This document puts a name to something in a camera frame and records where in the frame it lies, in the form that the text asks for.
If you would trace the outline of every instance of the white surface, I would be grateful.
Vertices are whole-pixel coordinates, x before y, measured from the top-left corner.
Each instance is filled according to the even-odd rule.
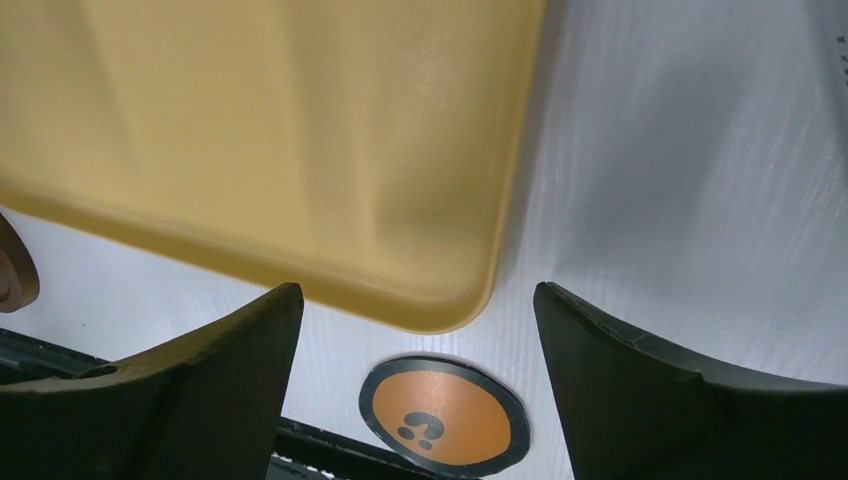
[[[489,307],[466,328],[424,337],[309,305],[285,415],[376,444],[356,407],[368,370],[398,354],[455,355],[514,389],[530,414],[530,454],[492,478],[568,478],[531,306],[543,280],[708,355],[848,383],[848,90],[836,43],[848,8],[550,1],[524,176]],[[0,326],[105,358],[261,292],[9,220],[43,293]]]

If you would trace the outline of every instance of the yellow tray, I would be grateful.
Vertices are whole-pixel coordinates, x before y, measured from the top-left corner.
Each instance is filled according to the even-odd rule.
[[[0,203],[416,332],[491,293],[544,0],[0,2]]]

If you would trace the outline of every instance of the orange circular sticker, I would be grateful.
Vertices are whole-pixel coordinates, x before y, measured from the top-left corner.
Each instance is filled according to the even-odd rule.
[[[452,477],[482,477],[519,462],[530,447],[521,402],[468,365],[403,357],[375,367],[359,410],[368,427],[411,462]]]

